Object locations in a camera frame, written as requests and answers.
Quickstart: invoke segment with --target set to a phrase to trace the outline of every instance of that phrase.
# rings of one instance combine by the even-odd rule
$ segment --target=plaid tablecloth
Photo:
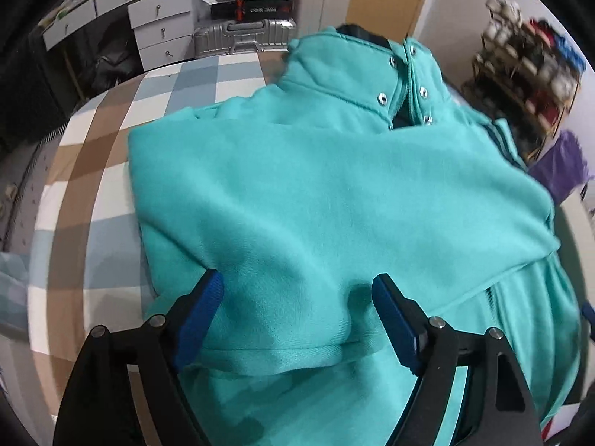
[[[95,97],[71,119],[49,171],[30,261],[30,343],[49,413],[58,413],[87,333],[139,326],[153,300],[128,172],[129,129],[186,106],[250,96],[283,69],[283,52],[156,69]],[[147,405],[131,381],[145,436]]]

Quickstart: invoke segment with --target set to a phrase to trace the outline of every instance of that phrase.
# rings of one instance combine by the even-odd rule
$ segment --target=teal jacket
[[[130,132],[151,313],[206,268],[225,277],[180,374],[215,445],[386,443],[414,378],[371,303],[383,272],[429,316],[502,328],[542,419],[573,383],[578,308],[547,191],[504,120],[457,105],[417,41],[391,46],[328,29],[292,41],[252,97]],[[410,125],[392,129],[397,113]]]

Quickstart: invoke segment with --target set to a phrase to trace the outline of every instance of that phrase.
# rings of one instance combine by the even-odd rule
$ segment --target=wall
[[[545,17],[557,32],[569,36],[540,0],[515,0],[523,16]],[[489,20],[486,0],[426,0],[414,36],[426,45],[446,78],[461,85],[472,77],[471,58],[481,49],[480,34]],[[595,73],[589,67],[572,112],[562,127],[572,130],[581,142],[591,170],[595,172]],[[591,196],[595,196],[595,185]]]

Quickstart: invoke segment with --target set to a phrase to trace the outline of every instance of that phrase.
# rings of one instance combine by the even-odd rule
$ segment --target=suitcase
[[[291,19],[264,19],[251,23],[237,23],[235,20],[213,22],[194,32],[196,58],[255,50],[282,50],[297,34],[297,26]]]

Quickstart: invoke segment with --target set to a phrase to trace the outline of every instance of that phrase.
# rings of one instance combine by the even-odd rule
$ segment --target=purple cloth
[[[570,130],[560,133],[551,149],[529,169],[529,174],[550,192],[556,205],[592,177],[578,139]]]

